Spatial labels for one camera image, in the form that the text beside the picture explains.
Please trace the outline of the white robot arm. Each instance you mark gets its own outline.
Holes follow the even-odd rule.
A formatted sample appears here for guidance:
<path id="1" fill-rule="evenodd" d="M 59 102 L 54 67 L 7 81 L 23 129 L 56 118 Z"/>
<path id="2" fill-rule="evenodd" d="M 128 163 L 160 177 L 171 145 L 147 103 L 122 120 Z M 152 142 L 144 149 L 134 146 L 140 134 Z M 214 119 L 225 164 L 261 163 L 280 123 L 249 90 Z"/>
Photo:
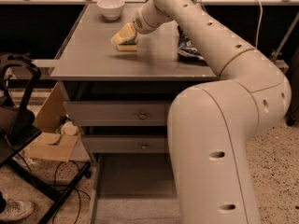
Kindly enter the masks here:
<path id="1" fill-rule="evenodd" d="M 167 135 L 183 224 L 261 224 L 246 154 L 248 140 L 286 114 L 292 91 L 260 51 L 192 0 L 149 0 L 133 24 L 148 34 L 176 21 L 217 76 L 182 91 Z"/>

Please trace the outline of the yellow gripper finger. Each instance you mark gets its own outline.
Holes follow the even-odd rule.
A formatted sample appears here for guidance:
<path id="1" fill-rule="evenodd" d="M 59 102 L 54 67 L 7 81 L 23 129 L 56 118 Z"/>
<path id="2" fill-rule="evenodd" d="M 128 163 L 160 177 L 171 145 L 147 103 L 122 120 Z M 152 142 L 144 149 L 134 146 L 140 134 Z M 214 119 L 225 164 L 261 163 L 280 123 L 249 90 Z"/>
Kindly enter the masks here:
<path id="1" fill-rule="evenodd" d="M 112 36 L 112 45 L 133 45 L 136 43 L 137 31 L 135 26 L 128 22 L 116 34 Z"/>

